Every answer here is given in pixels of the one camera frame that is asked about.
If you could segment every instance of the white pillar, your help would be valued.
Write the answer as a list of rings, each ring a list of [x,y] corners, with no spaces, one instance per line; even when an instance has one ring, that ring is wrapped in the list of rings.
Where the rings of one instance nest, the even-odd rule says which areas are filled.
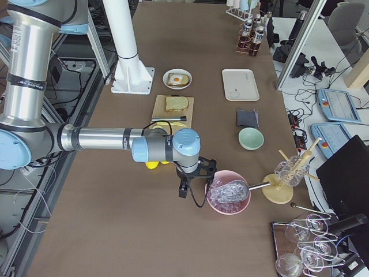
[[[155,71],[146,68],[138,57],[128,0],[103,0],[103,3],[119,56],[111,91],[150,94]]]

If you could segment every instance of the yellow base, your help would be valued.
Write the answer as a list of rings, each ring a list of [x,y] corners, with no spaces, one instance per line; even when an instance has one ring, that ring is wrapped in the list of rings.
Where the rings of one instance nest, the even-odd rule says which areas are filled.
[[[281,185],[278,186],[279,176],[277,174],[269,174],[264,177],[263,182],[270,182],[270,186],[261,188],[266,198],[276,204],[286,204],[293,197],[293,187]]]

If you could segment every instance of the white cable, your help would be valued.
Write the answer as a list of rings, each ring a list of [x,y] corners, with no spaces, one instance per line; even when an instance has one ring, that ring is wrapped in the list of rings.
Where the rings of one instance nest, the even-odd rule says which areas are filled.
[[[30,233],[32,233],[32,234],[41,234],[41,233],[43,233],[43,232],[45,232],[46,230],[43,230],[43,231],[40,231],[40,232],[33,232],[33,231],[31,231],[29,228],[27,228],[27,227],[25,227],[20,221],[19,221],[19,219],[17,219],[14,215],[13,215],[13,217],[18,221],[18,223],[24,228],[24,229],[26,229],[28,232],[30,232]]]
[[[37,192],[40,194],[40,196],[41,196],[41,198],[42,198],[42,200],[44,201],[44,203],[45,203],[45,207],[46,207],[46,209],[47,209],[47,211],[48,211],[48,213],[50,214],[50,216],[51,216],[51,211],[50,211],[50,209],[48,208],[48,205],[47,205],[47,203],[46,203],[46,200],[45,200],[45,198],[44,198],[44,196],[42,195],[43,193],[45,193],[45,191],[43,191],[42,189],[38,189],[38,188],[36,188],[34,185],[33,185],[33,183],[27,178],[27,176],[26,175],[24,175],[24,178],[34,187],[34,189],[36,189],[37,190]]]
[[[54,179],[52,180],[52,182],[50,183],[50,185],[48,186],[47,190],[45,191],[45,193],[49,190],[49,188],[54,184],[54,182],[57,180],[57,172],[55,171],[55,169],[52,166],[47,166],[49,169],[52,169],[52,171],[54,172]]]

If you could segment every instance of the wine glass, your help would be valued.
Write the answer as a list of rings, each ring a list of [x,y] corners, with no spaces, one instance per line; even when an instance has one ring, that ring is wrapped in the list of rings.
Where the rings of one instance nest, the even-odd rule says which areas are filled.
[[[306,217],[306,225],[314,235],[322,236],[328,233],[327,221],[318,214],[309,214]]]
[[[336,245],[333,243],[335,239],[319,236],[314,238],[313,246],[321,254],[326,261],[333,261],[337,258],[338,251]]]
[[[276,270],[282,277],[298,277],[302,273],[307,276],[311,272],[320,272],[325,268],[324,260],[317,250],[311,246],[301,249],[300,257],[296,254],[286,253],[276,261]]]
[[[276,270],[282,277],[298,277],[302,273],[303,264],[296,255],[286,253],[277,259]]]
[[[284,233],[288,240],[292,242],[304,242],[310,236],[305,220],[301,219],[295,219],[287,223]]]

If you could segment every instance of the brown tabletop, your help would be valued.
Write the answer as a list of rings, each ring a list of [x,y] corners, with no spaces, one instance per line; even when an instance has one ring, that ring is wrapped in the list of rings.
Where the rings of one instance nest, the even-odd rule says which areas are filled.
[[[224,5],[143,2],[134,16],[140,59],[156,69],[149,96],[117,95],[105,87],[89,126],[141,128],[149,123],[156,95],[170,95],[162,82],[173,68],[188,70],[193,83],[179,91],[194,97],[192,127],[201,137],[200,155],[218,170],[235,171],[249,185],[262,181],[282,161],[278,149],[296,153],[283,97],[274,89],[266,41],[256,57],[235,52],[241,21]],[[221,71],[251,69],[260,100],[225,99]],[[238,143],[236,110],[259,111],[264,145],[247,151]],[[276,276],[271,221],[300,211],[252,191],[247,209],[225,216],[209,205],[197,208],[178,197],[173,164],[148,170],[131,153],[79,152],[65,182],[29,276]],[[204,184],[193,182],[198,201]],[[310,206],[306,186],[293,201]]]

